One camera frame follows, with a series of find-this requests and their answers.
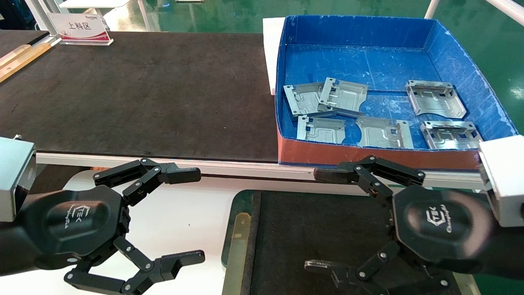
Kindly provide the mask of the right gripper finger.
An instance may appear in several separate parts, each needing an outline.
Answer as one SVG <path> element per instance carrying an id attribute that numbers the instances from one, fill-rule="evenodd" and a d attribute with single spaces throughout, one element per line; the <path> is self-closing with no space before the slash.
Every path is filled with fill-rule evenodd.
<path id="1" fill-rule="evenodd" d="M 374 155 L 359 162 L 340 162 L 335 168 L 315 168 L 320 183 L 356 184 L 384 207 L 392 206 L 393 191 L 379 178 L 402 186 L 423 185 L 425 173 Z"/>
<path id="2" fill-rule="evenodd" d="M 328 275 L 337 289 L 353 289 L 365 295 L 440 295 L 451 289 L 451 279 L 442 272 L 417 281 L 386 284 L 382 269 L 400 253 L 400 243 L 390 241 L 360 266 L 312 259 L 305 261 L 305 270 Z"/>

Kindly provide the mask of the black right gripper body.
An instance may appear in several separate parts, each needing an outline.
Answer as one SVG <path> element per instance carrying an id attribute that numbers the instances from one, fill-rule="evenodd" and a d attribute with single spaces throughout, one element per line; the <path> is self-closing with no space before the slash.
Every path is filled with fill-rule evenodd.
<path id="1" fill-rule="evenodd" d="M 412 185 L 392 201 L 398 240 L 431 263 L 476 259 L 494 226 L 482 194 Z"/>

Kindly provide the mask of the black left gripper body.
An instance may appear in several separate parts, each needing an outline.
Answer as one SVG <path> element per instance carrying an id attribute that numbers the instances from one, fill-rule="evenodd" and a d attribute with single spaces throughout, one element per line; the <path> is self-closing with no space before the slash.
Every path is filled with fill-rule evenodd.
<path id="1" fill-rule="evenodd" d="M 18 215 L 18 269 L 57 270 L 80 261 L 99 266 L 129 232 L 129 208 L 107 186 L 28 196 Z"/>

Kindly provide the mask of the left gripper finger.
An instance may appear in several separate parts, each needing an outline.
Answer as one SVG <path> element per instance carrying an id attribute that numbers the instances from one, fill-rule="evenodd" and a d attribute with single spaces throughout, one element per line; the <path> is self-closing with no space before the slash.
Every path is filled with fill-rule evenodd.
<path id="1" fill-rule="evenodd" d="M 196 265 L 205 261 L 202 250 L 182 252 L 161 256 L 151 261 L 124 237 L 113 241 L 119 250 L 138 271 L 128 280 L 120 280 L 89 273 L 94 262 L 81 260 L 77 267 L 64 276 L 64 281 L 79 290 L 105 295 L 143 295 L 154 284 L 176 279 L 182 267 Z"/>
<path id="2" fill-rule="evenodd" d="M 123 190 L 125 206 L 135 206 L 161 184 L 199 182 L 199 168 L 179 168 L 176 163 L 157 163 L 149 158 L 122 164 L 93 176 L 96 186 L 110 188 L 133 182 Z"/>

